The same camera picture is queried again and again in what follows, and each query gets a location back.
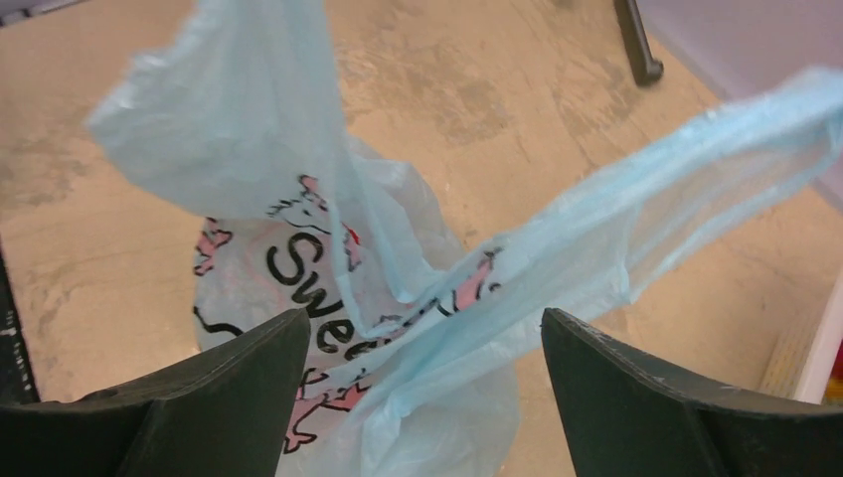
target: cartoon graphic on bag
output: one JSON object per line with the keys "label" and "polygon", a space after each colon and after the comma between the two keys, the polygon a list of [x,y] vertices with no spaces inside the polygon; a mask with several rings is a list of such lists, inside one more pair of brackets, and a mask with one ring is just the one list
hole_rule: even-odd
{"label": "cartoon graphic on bag", "polygon": [[212,218],[193,270],[202,350],[307,311],[278,476],[492,477],[518,429],[511,364],[541,346],[543,308],[588,321],[634,301],[843,148],[843,72],[810,70],[466,253],[422,176],[349,136],[322,9],[198,2],[89,122],[129,181]]}

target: table surface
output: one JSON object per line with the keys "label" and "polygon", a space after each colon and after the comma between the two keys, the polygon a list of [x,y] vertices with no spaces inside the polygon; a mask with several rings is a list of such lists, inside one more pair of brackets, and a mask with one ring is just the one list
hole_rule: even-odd
{"label": "table surface", "polygon": [[[129,186],[83,128],[188,0],[90,0],[0,30],[0,237],[45,399],[196,352],[199,219]],[[466,246],[525,222],[600,166],[716,103],[658,42],[635,87],[611,0],[329,0],[351,131],[412,161]],[[813,191],[765,212],[600,320],[612,335],[755,388],[780,331],[822,312],[843,219]],[[574,475],[540,352],[502,476]]]}

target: light blue plastic bag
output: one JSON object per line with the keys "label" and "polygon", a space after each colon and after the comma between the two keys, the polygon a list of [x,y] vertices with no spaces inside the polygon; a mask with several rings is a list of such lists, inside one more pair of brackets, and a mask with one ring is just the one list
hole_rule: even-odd
{"label": "light blue plastic bag", "polygon": [[194,269],[203,349],[308,309],[277,475],[489,477],[541,310],[630,303],[810,183],[840,155],[843,73],[701,115],[468,254],[415,169],[347,135],[319,2],[198,2],[90,129],[130,181],[214,218]]}

